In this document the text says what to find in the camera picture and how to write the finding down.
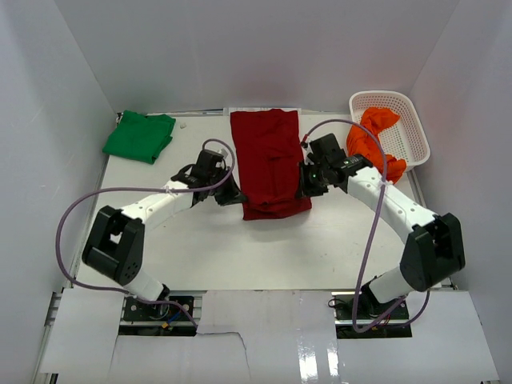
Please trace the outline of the red t-shirt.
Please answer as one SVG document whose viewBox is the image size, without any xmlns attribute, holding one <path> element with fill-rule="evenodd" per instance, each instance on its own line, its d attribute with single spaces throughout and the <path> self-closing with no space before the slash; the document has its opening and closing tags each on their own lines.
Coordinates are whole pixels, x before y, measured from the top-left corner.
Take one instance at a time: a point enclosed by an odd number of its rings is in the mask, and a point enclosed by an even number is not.
<svg viewBox="0 0 512 384">
<path fill-rule="evenodd" d="M 236 111 L 230 114 L 245 221 L 281 219 L 312 208 L 296 196 L 303 160 L 296 110 Z"/>
</svg>

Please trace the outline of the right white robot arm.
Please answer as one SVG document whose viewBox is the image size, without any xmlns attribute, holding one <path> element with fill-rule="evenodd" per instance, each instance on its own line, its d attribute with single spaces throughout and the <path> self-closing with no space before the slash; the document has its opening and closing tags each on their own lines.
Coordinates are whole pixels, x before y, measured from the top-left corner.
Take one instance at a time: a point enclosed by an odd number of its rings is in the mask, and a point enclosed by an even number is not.
<svg viewBox="0 0 512 384">
<path fill-rule="evenodd" d="M 360 154 L 346 155 L 333 134 L 302 147 L 309 152 L 299 164 L 300 198 L 339 188 L 377 213 L 404 245 L 395 268 L 362 285 L 359 297 L 351 302 L 356 311 L 381 318 L 396 299 L 413 291 L 425 292 L 465 267 L 462 227 L 453 214 L 436 214 L 397 187 L 384 184 L 370 160 Z"/>
</svg>

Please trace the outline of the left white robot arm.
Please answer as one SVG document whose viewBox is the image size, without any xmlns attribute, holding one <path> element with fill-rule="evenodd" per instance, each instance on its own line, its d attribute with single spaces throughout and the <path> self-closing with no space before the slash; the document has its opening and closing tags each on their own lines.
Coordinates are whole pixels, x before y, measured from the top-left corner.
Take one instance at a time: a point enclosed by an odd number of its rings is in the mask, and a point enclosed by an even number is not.
<svg viewBox="0 0 512 384">
<path fill-rule="evenodd" d="M 141 308 L 150 318 L 164 317 L 169 309 L 168 289 L 143 269 L 146 232 L 210 196 L 220 206 L 244 202 L 246 197 L 232 171 L 225 151 L 203 149 L 196 163 L 181 168 L 150 195 L 121 208 L 102 207 L 90 230 L 82 262 L 141 299 Z"/>
</svg>

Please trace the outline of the white paper sheet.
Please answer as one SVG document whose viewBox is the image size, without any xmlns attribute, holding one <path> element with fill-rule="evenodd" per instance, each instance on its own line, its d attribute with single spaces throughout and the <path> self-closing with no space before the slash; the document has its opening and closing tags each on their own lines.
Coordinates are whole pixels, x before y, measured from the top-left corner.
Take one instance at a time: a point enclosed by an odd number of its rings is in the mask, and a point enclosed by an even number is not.
<svg viewBox="0 0 512 384">
<path fill-rule="evenodd" d="M 289 107 L 225 107 L 222 110 L 223 116 L 230 116 L 235 112 L 263 112 L 270 110 L 282 110 L 284 112 L 293 112 L 295 111 L 298 115 L 302 114 L 301 108 L 289 108 Z"/>
</svg>

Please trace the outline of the green folded t-shirt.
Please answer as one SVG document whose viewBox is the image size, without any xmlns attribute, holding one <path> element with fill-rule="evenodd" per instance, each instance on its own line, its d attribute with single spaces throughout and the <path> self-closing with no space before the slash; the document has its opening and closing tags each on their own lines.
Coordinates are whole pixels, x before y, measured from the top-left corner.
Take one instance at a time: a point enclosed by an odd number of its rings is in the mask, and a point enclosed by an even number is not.
<svg viewBox="0 0 512 384">
<path fill-rule="evenodd" d="M 176 119 L 125 110 L 102 148 L 104 154 L 153 165 L 171 143 Z"/>
</svg>

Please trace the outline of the white perforated plastic basket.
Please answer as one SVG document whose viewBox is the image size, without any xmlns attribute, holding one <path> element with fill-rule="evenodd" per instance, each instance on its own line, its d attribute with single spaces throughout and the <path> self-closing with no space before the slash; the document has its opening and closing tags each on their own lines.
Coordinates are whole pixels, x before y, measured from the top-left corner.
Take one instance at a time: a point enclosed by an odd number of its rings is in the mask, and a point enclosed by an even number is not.
<svg viewBox="0 0 512 384">
<path fill-rule="evenodd" d="M 354 122 L 360 123 L 363 113 L 371 107 L 388 108 L 399 116 L 399 120 L 378 137 L 385 152 L 406 162 L 406 172 L 429 159 L 430 146 L 414 104 L 407 96 L 391 90 L 368 90 L 350 97 L 350 115 Z"/>
</svg>

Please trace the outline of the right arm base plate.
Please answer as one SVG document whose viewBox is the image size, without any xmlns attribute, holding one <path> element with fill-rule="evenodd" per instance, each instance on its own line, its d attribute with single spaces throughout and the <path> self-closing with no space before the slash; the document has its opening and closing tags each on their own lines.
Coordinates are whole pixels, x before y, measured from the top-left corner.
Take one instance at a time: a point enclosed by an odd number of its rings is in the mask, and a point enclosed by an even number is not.
<svg viewBox="0 0 512 384">
<path fill-rule="evenodd" d="M 379 324 L 373 326 L 365 333 L 358 333 L 352 326 L 352 307 L 354 295 L 349 293 L 334 294 L 327 302 L 334 311 L 334 323 L 338 340 L 357 339 L 384 339 L 384 338 L 411 338 L 412 330 L 406 322 L 410 320 L 410 313 L 405 302 L 390 312 Z M 388 310 L 393 301 L 374 306 L 368 299 L 360 294 L 357 309 L 357 324 L 367 326 Z"/>
</svg>

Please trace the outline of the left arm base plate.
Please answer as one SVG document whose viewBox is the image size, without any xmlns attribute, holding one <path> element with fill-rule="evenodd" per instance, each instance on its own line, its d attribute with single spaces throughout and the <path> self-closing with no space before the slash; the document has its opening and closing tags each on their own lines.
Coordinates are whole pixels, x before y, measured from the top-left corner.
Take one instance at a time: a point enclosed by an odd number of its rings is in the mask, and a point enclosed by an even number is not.
<svg viewBox="0 0 512 384">
<path fill-rule="evenodd" d="M 196 328 L 183 310 L 173 305 L 144 304 L 127 298 L 118 328 L 121 336 L 193 337 Z"/>
</svg>

